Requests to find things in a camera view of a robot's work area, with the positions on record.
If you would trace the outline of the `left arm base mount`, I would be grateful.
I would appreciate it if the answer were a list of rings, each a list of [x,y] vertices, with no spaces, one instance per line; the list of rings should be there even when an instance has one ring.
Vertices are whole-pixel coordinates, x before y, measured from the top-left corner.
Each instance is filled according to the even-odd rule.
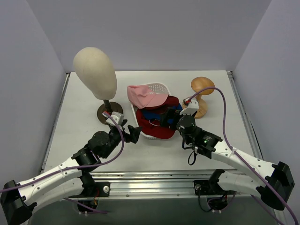
[[[79,198],[87,198],[86,200],[79,200],[79,203],[88,206],[92,209],[96,209],[99,205],[100,197],[108,197],[110,195],[110,182],[101,181],[96,182],[89,188],[85,188],[82,193],[79,194]]]

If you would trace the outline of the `blue bucket hat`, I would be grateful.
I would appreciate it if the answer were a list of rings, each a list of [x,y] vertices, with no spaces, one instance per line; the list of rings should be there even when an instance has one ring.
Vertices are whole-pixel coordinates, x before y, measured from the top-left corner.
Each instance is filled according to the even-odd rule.
[[[144,116],[145,119],[152,121],[152,120],[158,120],[160,122],[160,115],[158,113],[154,113],[153,111],[148,111],[145,109],[141,110],[142,115]]]

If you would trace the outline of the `pink baseball cap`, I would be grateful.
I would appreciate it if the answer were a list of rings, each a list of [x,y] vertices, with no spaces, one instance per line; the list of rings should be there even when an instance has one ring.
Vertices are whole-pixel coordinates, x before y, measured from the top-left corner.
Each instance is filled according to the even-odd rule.
[[[168,93],[156,93],[147,85],[127,86],[127,97],[132,105],[139,109],[162,105],[168,98]]]

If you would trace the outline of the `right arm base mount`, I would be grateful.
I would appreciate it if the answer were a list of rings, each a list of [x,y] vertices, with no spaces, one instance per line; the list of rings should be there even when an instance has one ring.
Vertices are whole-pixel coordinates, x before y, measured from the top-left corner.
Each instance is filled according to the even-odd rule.
[[[197,196],[198,205],[200,209],[205,213],[215,213],[221,214],[235,198],[236,191],[224,191],[221,188],[210,187],[208,180],[194,180],[194,190]],[[216,197],[206,198],[206,207],[204,208],[204,203],[201,203],[201,196],[215,195]]]

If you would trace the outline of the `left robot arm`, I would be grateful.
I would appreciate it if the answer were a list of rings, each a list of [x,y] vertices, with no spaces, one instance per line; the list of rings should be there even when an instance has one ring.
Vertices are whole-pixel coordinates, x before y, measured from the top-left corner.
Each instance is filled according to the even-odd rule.
[[[119,145],[137,143],[142,127],[110,126],[110,131],[96,132],[87,144],[55,168],[34,178],[7,182],[0,191],[0,204],[9,225],[20,225],[36,211],[60,199],[94,193],[95,182],[90,174],[104,165]]]

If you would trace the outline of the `dark red bucket hat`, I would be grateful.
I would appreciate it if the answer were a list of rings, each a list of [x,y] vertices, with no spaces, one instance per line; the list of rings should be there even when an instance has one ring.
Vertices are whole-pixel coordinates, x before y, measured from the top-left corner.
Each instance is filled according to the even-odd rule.
[[[153,106],[153,107],[145,107],[145,110],[153,111],[154,113],[162,114],[164,113],[169,107],[172,109],[182,109],[179,99],[174,96],[168,96],[166,101],[159,105],[159,106]]]

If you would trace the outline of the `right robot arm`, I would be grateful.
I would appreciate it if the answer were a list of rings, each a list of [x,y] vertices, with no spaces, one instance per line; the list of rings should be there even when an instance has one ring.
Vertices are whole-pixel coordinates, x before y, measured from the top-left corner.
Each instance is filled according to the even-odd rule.
[[[286,208],[295,186],[287,164],[281,161],[277,164],[267,162],[233,148],[226,138],[198,127],[194,116],[183,110],[167,108],[160,118],[160,124],[179,131],[183,149],[192,149],[193,157],[202,155],[235,168],[258,183],[255,189],[265,204],[276,210]]]

